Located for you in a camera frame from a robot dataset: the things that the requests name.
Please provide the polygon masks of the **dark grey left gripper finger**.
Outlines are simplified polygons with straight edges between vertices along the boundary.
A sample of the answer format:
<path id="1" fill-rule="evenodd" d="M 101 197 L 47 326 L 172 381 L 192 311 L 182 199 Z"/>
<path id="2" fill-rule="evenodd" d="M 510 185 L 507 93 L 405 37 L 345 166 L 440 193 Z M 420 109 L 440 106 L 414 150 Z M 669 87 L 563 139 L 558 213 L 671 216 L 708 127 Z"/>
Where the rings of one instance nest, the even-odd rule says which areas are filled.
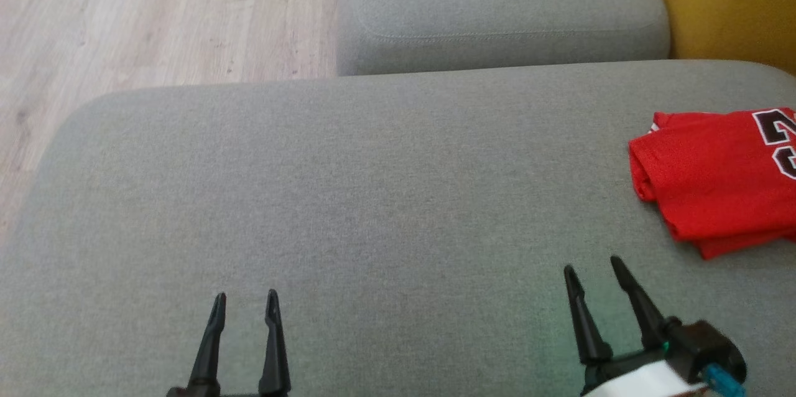
<path id="1" fill-rule="evenodd" d="M 266 355 L 258 383 L 259 397 L 288 397 L 291 391 L 284 326 L 275 289 L 268 290 L 264 322 L 268 328 Z"/>
<path id="2" fill-rule="evenodd" d="M 219 293 L 211 307 L 187 386 L 219 386 L 217 368 L 221 346 L 221 334 L 226 321 L 226 294 Z"/>

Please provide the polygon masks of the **small grey sofa cushion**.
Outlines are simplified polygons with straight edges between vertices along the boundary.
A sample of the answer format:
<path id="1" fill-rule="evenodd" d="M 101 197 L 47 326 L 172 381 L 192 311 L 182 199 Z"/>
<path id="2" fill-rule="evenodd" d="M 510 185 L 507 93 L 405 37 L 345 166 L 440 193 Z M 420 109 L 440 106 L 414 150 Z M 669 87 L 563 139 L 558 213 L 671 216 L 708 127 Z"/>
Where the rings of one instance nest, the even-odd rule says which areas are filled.
<path id="1" fill-rule="evenodd" d="M 339 0 L 339 6 L 340 76 L 669 54 L 663 0 Z"/>

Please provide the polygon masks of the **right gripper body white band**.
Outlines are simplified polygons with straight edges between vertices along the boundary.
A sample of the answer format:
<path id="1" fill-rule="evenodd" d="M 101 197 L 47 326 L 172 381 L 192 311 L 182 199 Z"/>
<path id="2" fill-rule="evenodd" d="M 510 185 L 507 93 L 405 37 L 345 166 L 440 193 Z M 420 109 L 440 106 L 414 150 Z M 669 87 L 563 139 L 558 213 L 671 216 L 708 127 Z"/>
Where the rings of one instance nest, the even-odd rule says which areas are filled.
<path id="1" fill-rule="evenodd" d="M 705 397 L 708 386 L 683 380 L 665 360 L 666 352 L 642 350 L 586 366 L 580 397 Z"/>

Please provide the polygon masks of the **large grey sofa seat cushion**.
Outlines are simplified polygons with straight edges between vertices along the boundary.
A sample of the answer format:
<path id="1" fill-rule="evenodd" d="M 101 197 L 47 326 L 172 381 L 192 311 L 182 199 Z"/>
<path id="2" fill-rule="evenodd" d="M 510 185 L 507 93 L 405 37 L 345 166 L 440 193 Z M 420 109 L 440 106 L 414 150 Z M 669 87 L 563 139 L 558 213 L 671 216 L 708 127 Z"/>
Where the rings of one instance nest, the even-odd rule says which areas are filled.
<path id="1" fill-rule="evenodd" d="M 290 397 L 577 397 L 563 268 L 640 348 L 609 265 L 796 397 L 796 246 L 713 261 L 637 199 L 654 111 L 796 105 L 759 63 L 643 60 L 140 89 L 62 124 L 0 252 L 0 397 L 163 397 L 219 292 L 218 378 L 255 395 L 268 290 Z"/>

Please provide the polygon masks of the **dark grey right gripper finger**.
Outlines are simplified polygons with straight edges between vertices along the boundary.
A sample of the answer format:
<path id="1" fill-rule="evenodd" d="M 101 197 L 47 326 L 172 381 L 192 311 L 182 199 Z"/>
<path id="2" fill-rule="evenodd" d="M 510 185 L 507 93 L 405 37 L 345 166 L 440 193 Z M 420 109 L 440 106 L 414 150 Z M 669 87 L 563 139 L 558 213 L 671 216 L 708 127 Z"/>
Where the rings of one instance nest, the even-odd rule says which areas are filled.
<path id="1" fill-rule="evenodd" d="M 662 348 L 667 342 L 662 331 L 664 317 L 655 306 L 646 290 L 637 282 L 625 262 L 619 256 L 609 258 L 620 288 L 628 296 L 641 331 L 641 342 L 645 350 Z"/>
<path id="2" fill-rule="evenodd" d="M 586 366 L 605 363 L 613 358 L 613 350 L 601 337 L 585 301 L 585 290 L 571 264 L 563 270 L 572 316 L 575 343 L 580 363 Z"/>

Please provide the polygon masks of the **red basketball jersey white sleeves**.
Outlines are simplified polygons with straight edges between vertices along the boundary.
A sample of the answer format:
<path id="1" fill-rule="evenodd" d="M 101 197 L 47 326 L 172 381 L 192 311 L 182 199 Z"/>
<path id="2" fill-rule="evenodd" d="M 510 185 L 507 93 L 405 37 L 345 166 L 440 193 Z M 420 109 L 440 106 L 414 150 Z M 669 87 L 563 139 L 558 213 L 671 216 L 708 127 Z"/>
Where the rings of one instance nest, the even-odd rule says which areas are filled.
<path id="1" fill-rule="evenodd" d="M 705 260 L 796 244 L 796 111 L 655 113 L 628 144 L 635 193 Z"/>

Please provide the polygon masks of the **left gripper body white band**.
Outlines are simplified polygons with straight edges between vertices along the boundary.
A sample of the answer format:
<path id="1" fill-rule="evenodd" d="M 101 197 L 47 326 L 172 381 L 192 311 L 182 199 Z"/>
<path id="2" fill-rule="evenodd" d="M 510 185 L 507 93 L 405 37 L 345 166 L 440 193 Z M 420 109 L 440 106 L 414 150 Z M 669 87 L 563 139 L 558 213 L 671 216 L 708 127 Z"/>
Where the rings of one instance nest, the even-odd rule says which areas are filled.
<path id="1" fill-rule="evenodd" d="M 174 386 L 165 397 L 289 397 L 291 387 L 272 390 L 267 393 L 224 393 L 219 386 Z"/>

